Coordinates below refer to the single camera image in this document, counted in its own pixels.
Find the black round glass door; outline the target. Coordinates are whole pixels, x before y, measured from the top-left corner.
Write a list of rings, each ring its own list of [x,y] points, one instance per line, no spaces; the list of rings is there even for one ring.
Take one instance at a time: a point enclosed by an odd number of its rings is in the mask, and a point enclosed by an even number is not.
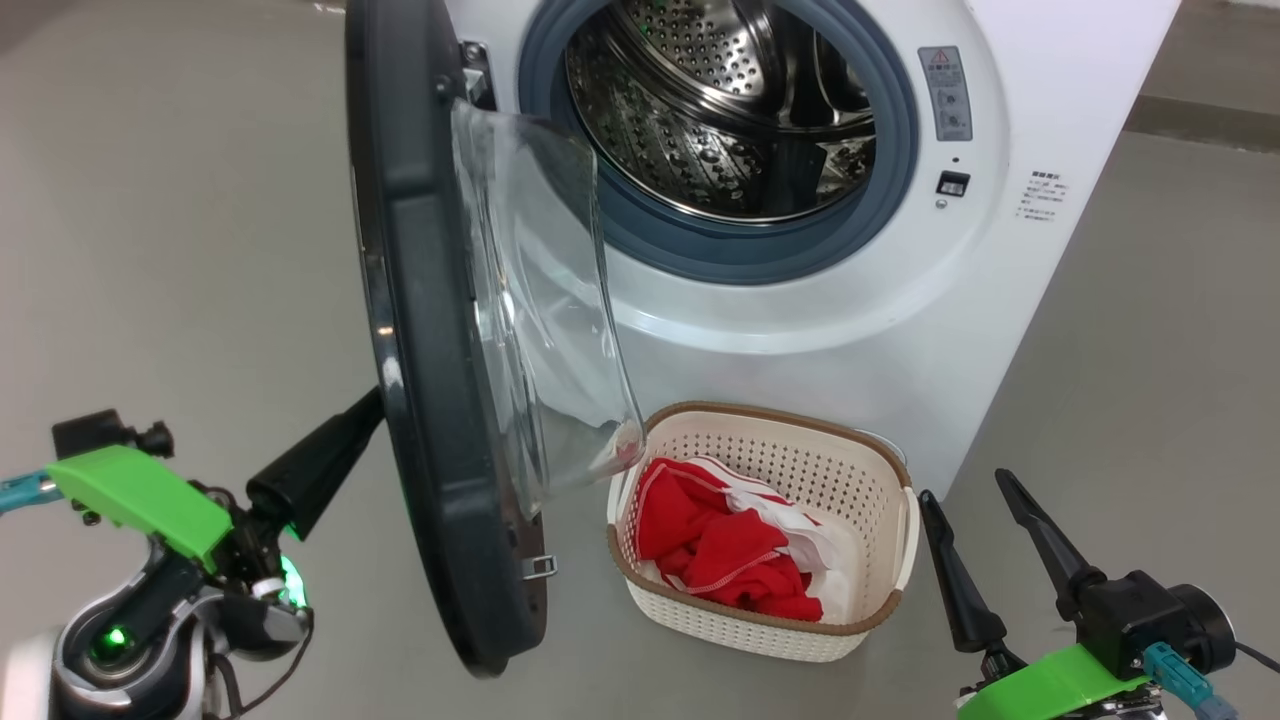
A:
[[[381,411],[460,661],[547,632],[544,511],[635,468],[591,146],[485,102],[444,0],[349,0],[351,187]]]

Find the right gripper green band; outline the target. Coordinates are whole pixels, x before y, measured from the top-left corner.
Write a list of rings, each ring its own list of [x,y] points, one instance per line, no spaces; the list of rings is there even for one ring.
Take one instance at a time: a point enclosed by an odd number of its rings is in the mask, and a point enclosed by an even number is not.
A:
[[[998,468],[995,480],[1014,521],[1028,533],[1050,575],[1059,616],[1079,621],[1080,593],[1106,582],[1106,575],[1085,560],[1012,471]],[[1006,651],[1004,620],[989,610],[956,551],[954,529],[941,502],[925,489],[919,495],[919,507],[955,650]],[[1074,644],[979,689],[957,705],[955,720],[1055,720],[1134,691],[1148,680],[1146,674],[1117,679],[1084,646]]]

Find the grey rubber door seal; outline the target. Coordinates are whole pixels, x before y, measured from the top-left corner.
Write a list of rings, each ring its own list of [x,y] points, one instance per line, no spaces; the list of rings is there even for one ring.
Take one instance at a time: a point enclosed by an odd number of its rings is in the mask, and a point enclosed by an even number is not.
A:
[[[517,97],[530,113],[564,123],[600,163],[605,238],[655,269],[717,284],[772,284],[823,272],[887,227],[908,196],[920,152],[911,81],[867,0],[773,0],[818,29],[846,59],[876,119],[868,183],[817,214],[767,225],[710,222],[668,208],[622,177],[579,123],[563,55],[573,32],[611,0],[538,0],[517,65]]]

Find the red garment white band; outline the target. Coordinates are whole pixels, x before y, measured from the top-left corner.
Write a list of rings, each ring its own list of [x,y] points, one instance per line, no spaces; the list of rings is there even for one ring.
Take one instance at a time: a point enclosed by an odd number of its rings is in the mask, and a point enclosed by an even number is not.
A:
[[[833,523],[785,498],[763,480],[710,456],[659,457],[637,484],[635,550],[641,560],[690,541],[714,515],[755,510],[788,542],[786,553],[804,573],[840,571],[851,557],[849,537]]]

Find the stainless steel drum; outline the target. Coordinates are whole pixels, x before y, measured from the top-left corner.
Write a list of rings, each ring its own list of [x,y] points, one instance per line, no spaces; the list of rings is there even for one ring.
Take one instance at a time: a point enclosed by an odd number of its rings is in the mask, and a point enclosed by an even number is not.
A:
[[[777,224],[870,178],[876,119],[858,73],[773,0],[611,0],[563,68],[596,150],[677,211]]]

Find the white front-load washing machine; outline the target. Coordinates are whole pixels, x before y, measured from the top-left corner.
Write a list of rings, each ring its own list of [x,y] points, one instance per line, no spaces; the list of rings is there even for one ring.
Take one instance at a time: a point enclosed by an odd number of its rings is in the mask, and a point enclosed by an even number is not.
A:
[[[520,106],[538,0],[444,0],[498,111]],[[614,327],[643,420],[732,404],[887,439],[945,492],[993,401],[1181,0],[867,0],[919,113],[908,196],[852,256],[794,281],[717,284],[605,238]],[[960,50],[973,140],[940,142],[916,54]],[[1070,184],[1056,222],[1014,215],[1032,170]]]

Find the grey warning sticker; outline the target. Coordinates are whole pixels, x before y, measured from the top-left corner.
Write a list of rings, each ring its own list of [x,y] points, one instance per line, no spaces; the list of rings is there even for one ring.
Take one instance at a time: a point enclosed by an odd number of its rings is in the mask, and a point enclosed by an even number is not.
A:
[[[940,142],[970,142],[972,104],[959,47],[924,46],[916,54],[931,97],[936,138]]]

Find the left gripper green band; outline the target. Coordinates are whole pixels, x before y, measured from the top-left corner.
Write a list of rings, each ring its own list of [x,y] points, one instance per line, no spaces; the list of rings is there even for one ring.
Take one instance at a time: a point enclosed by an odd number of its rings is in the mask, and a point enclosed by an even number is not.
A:
[[[257,512],[282,512],[307,541],[385,419],[371,388],[268,464],[247,483]],[[55,487],[86,512],[140,532],[210,585],[241,593],[291,592],[279,528],[262,525],[236,496],[174,473],[132,447],[108,446],[47,465]]]

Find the cream laundry basket brown rim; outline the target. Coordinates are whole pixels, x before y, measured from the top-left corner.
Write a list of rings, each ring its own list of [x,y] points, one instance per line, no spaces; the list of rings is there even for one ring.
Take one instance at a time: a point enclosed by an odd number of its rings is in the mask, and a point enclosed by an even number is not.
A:
[[[759,479],[822,521],[851,533],[846,623],[800,623],[698,600],[644,571],[635,547],[641,468],[611,482],[605,538],[639,609],[671,630],[799,662],[840,660],[899,607],[913,574],[920,509],[896,448],[869,432],[762,407],[682,402],[646,421],[645,457],[705,455]]]

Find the black text label sticker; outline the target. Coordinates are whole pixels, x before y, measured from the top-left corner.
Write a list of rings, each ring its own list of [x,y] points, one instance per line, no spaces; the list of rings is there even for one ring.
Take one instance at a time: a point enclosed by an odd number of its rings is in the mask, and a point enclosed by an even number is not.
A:
[[[1056,222],[1068,208],[1070,184],[1059,173],[1032,170],[1021,187],[1014,215],[1029,222]]]

